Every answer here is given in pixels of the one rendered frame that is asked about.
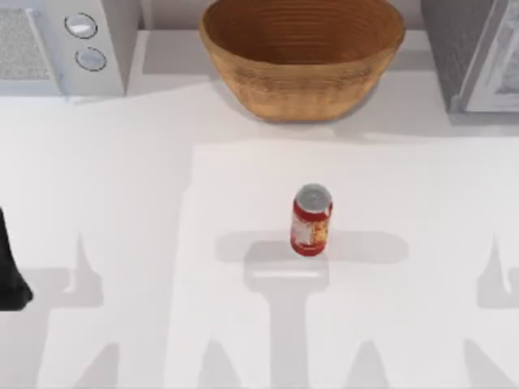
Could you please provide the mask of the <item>brown woven basket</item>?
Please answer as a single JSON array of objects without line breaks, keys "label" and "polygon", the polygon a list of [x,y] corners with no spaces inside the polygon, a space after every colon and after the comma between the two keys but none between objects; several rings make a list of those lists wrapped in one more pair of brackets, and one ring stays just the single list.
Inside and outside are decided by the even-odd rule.
[{"label": "brown woven basket", "polygon": [[199,34],[249,112],[317,122],[345,115],[373,91],[405,21],[388,0],[214,0]]}]

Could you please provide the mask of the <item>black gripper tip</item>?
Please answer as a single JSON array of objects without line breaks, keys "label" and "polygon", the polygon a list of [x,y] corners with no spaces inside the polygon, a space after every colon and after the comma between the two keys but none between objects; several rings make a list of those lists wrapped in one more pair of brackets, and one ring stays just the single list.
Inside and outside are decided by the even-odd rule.
[{"label": "black gripper tip", "polygon": [[28,283],[17,268],[0,208],[0,311],[21,311],[33,299]]}]

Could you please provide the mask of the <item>red and white can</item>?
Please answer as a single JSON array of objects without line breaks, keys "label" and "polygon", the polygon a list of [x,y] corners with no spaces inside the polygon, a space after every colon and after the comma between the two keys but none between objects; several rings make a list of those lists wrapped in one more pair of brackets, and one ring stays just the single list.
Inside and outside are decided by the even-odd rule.
[{"label": "red and white can", "polygon": [[318,183],[302,186],[294,196],[290,228],[293,250],[307,257],[322,253],[328,242],[332,196]]}]

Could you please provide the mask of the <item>round grey microwave knob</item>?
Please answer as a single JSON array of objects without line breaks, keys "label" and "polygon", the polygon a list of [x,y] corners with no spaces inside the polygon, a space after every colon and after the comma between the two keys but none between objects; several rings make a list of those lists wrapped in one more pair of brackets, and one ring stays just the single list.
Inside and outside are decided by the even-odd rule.
[{"label": "round grey microwave knob", "polygon": [[75,38],[91,39],[97,34],[97,22],[85,13],[68,15],[64,20],[65,29]]},{"label": "round grey microwave knob", "polygon": [[78,50],[75,53],[75,61],[82,69],[90,72],[102,71],[107,65],[106,56],[93,47]]}]

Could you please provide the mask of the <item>pale microwave oven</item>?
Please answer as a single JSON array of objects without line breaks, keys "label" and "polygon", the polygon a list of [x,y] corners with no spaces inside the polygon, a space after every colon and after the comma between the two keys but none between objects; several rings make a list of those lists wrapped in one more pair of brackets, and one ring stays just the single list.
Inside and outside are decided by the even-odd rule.
[{"label": "pale microwave oven", "polygon": [[[97,22],[91,39],[65,29],[78,13]],[[141,0],[0,0],[0,96],[125,95],[142,22]],[[106,56],[102,71],[76,63],[87,47]]]}]

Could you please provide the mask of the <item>grey cabinet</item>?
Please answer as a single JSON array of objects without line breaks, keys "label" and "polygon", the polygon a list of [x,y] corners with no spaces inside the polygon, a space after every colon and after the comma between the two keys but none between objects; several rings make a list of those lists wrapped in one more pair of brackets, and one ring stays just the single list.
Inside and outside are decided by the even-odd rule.
[{"label": "grey cabinet", "polygon": [[519,0],[421,0],[448,113],[519,113]]}]

